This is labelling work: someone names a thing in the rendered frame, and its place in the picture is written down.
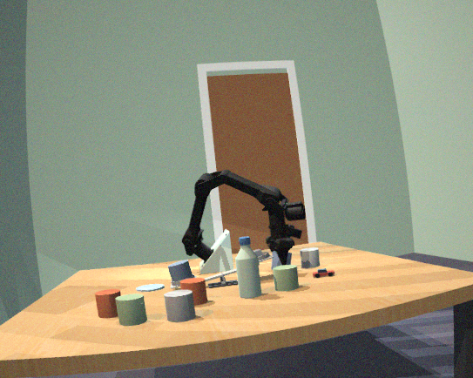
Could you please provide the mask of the red-orange cylinder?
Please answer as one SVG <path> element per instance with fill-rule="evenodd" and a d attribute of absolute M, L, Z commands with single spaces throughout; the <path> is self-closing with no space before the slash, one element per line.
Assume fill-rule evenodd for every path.
<path fill-rule="evenodd" d="M 181 290 L 190 290 L 193 292 L 194 306 L 207 303 L 205 279 L 184 279 L 180 282 L 180 286 Z"/>
<path fill-rule="evenodd" d="M 117 302 L 115 298 L 121 296 L 120 290 L 108 289 L 95 293 L 98 316 L 100 318 L 118 317 Z"/>

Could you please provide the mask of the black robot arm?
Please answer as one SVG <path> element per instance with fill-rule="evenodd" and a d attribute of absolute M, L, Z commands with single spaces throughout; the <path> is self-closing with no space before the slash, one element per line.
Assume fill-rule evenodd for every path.
<path fill-rule="evenodd" d="M 187 228 L 188 230 L 182 239 L 186 254 L 193 256 L 195 253 L 204 261 L 204 264 L 206 264 L 206 261 L 211 256 L 214 249 L 211 249 L 201 242 L 203 240 L 202 233 L 204 230 L 200 229 L 199 225 L 210 191 L 223 184 L 255 197 L 265 206 L 262 211 L 268 211 L 269 223 L 284 222 L 285 216 L 288 221 L 304 220 L 306 217 L 305 207 L 301 201 L 288 203 L 289 199 L 286 198 L 277 187 L 259 185 L 229 170 L 204 173 L 195 183 L 193 211 Z M 280 201 L 281 204 L 279 204 Z M 290 238 L 290 236 L 297 239 L 301 238 L 302 230 L 294 228 L 292 225 L 287 225 L 285 228 L 287 238 Z"/>

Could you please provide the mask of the pale green cylinder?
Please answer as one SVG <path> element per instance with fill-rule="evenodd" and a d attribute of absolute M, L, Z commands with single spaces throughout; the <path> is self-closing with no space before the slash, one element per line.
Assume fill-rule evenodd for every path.
<path fill-rule="evenodd" d="M 286 292 L 299 288 L 296 265 L 273 267 L 273 273 L 275 291 Z"/>
<path fill-rule="evenodd" d="M 147 321 L 143 294 L 124 294 L 115 299 L 121 326 L 137 326 Z"/>

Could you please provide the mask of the red toy car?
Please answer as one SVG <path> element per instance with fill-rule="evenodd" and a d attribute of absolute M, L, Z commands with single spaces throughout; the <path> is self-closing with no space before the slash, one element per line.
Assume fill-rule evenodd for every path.
<path fill-rule="evenodd" d="M 334 270 L 327 271 L 326 268 L 322 268 L 322 269 L 317 269 L 317 272 L 313 272 L 313 277 L 319 279 L 320 277 L 322 277 L 324 275 L 333 276 L 333 274 L 335 274 Z"/>

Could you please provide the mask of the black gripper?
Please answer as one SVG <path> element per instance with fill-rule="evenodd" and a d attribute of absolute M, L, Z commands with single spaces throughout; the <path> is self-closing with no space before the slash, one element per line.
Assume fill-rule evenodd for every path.
<path fill-rule="evenodd" d="M 294 246 L 294 240 L 287 238 L 286 236 L 286 221 L 280 223 L 269 223 L 271 236 L 266 238 L 266 243 L 270 245 L 269 248 L 272 252 L 276 252 L 280 263 L 282 265 L 287 264 L 287 254 L 288 251 Z"/>

